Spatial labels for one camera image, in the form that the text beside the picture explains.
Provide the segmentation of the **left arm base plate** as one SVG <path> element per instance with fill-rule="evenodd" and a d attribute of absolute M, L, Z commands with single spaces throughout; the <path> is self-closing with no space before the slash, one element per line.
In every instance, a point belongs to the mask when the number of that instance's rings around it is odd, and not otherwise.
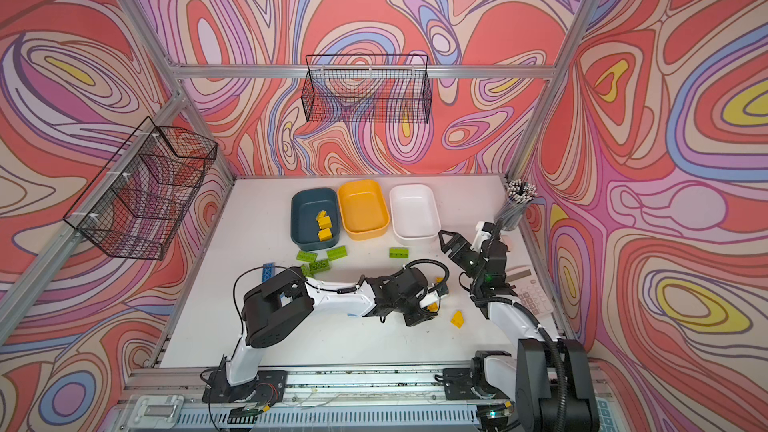
<path fill-rule="evenodd" d="M 288 373 L 284 370 L 261 371 L 250 382 L 230 385 L 223 368 L 204 369 L 203 402 L 208 404 L 254 403 L 273 406 L 283 400 Z"/>

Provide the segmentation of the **yellow sloped lego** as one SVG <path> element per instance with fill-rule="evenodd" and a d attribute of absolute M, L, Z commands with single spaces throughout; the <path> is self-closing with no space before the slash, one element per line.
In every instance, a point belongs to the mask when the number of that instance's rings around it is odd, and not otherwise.
<path fill-rule="evenodd" d="M 332 220 L 329 216 L 319 217 L 317 223 L 321 230 L 330 229 L 332 227 Z"/>

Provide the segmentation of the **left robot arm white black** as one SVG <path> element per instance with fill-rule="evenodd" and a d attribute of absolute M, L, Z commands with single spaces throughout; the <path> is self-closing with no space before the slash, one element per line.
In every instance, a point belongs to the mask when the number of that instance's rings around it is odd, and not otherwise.
<path fill-rule="evenodd" d="M 430 321 L 449 293 L 449 277 L 449 268 L 433 259 L 411 261 L 387 276 L 361 276 L 354 283 L 317 280 L 299 267 L 285 268 L 243 296 L 238 310 L 240 339 L 225 363 L 227 383 L 241 386 L 254 381 L 266 350 L 314 312 L 373 317 L 382 323 L 398 313 L 408 327 Z"/>

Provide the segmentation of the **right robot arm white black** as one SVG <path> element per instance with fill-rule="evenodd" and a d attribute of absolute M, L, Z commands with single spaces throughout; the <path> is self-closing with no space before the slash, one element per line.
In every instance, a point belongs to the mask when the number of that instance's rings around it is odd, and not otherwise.
<path fill-rule="evenodd" d="M 477 391 L 513 401 L 512 427 L 525 431 L 598 431 L 600 412 L 584 347 L 550 331 L 507 282 L 508 247 L 499 228 L 479 224 L 475 239 L 438 232 L 441 251 L 470 279 L 471 302 L 517 347 L 514 355 L 479 351 L 470 376 Z"/>

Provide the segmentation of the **yellow curved lego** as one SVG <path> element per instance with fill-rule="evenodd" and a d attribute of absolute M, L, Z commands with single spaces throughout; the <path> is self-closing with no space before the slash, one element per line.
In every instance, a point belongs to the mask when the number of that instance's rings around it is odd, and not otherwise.
<path fill-rule="evenodd" d="M 454 327 L 456 327 L 456 328 L 458 328 L 458 329 L 461 329 L 461 328 L 463 327 L 463 325 L 465 324 L 465 319 L 464 319 L 464 315 L 463 315 L 463 313 L 462 313 L 460 310 L 457 310 L 457 311 L 456 311 L 456 312 L 453 314 L 453 316 L 451 317 L 451 319 L 450 319 L 450 323 L 451 323 L 451 324 L 452 324 Z"/>

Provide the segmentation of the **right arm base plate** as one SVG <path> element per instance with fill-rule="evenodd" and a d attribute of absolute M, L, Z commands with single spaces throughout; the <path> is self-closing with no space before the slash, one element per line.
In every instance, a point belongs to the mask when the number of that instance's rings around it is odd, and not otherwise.
<path fill-rule="evenodd" d="M 435 375 L 442 385 L 445 398 L 452 401 L 506 401 L 511 400 L 500 389 L 491 386 L 469 367 L 449 367 Z"/>

